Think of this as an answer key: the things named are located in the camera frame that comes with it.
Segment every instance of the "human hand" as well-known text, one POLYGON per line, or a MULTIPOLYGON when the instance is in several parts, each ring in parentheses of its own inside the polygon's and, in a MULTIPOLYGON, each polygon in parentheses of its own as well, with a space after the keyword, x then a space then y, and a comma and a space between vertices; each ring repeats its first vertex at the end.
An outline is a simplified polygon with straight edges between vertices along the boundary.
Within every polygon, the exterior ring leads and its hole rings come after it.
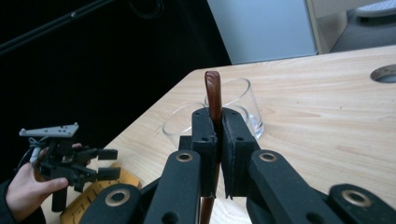
MULTIPOLYGON (((73 147, 82 147, 80 143, 73 147)), ((17 222, 29 217, 51 195, 68 186, 64 177, 46 180, 32 163, 27 162, 8 186, 6 201, 17 222)))

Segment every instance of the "screw hole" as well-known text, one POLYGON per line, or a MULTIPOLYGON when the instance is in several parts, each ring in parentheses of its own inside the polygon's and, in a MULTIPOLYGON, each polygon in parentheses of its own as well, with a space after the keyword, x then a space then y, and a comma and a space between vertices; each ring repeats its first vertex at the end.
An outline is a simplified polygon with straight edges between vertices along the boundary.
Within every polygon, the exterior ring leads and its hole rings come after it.
POLYGON ((309 223, 312 223, 312 224, 323 224, 324 223, 323 218, 319 214, 316 214, 316 213, 308 213, 306 215, 306 219, 308 219, 309 223))
POLYGON ((105 203, 110 207, 117 207, 128 202, 130 197, 128 189, 115 189, 107 194, 105 203))
POLYGON ((177 160, 178 161, 191 161, 192 160, 192 155, 189 153, 181 153, 177 155, 177 160))
POLYGON ((369 207, 372 204, 372 201, 366 195, 356 190, 346 189, 343 190, 341 194, 349 203, 355 204, 359 207, 369 207))
POLYGON ((262 161, 276 161, 277 157, 272 153, 265 152, 260 154, 260 159, 262 159, 262 161))
POLYGON ((163 215, 162 218, 163 224, 175 224, 178 223, 178 216, 176 213, 168 212, 163 215))

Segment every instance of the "sleeve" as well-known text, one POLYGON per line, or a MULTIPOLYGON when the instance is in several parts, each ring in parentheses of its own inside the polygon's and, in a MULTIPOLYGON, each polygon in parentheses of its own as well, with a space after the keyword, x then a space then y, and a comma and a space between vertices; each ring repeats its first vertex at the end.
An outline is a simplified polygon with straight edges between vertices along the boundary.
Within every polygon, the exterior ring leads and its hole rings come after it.
POLYGON ((9 180, 0 185, 0 224, 17 223, 9 211, 6 202, 6 193, 9 185, 9 180))
MULTIPOLYGON (((3 182, 0 184, 0 224, 16 224, 14 217, 11 215, 11 211, 9 211, 7 202, 6 202, 6 193, 7 188, 10 183, 10 180, 3 182)), ((32 215, 27 217, 21 224, 45 224, 46 218, 44 216, 43 210, 39 207, 37 210, 33 212, 32 215)))

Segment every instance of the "brown stick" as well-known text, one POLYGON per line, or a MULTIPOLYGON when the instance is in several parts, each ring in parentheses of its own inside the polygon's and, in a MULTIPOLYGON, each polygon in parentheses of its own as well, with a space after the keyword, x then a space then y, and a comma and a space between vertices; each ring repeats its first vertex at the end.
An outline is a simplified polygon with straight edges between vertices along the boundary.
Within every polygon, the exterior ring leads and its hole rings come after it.
MULTIPOLYGON (((209 102, 209 116, 213 121, 215 132, 218 139, 221 139, 221 117, 222 117, 222 105, 221 105, 221 86, 220 86, 220 75, 216 71, 207 71, 205 73, 205 85, 207 100, 209 102)), ((221 162, 221 146, 218 147, 218 154, 216 155, 216 174, 213 180, 215 186, 219 181, 219 168, 221 162)), ((202 200, 201 207, 201 224, 208 224, 212 214, 213 204, 215 197, 207 197, 202 200)))

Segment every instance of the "white cabinet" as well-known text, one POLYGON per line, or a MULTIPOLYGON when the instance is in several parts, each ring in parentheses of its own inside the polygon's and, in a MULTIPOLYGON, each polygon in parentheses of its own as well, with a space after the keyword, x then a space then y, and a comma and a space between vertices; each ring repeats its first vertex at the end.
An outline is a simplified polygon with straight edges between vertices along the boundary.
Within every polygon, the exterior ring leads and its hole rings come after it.
POLYGON ((346 10, 372 2, 208 0, 232 64, 327 53, 347 26, 346 10))

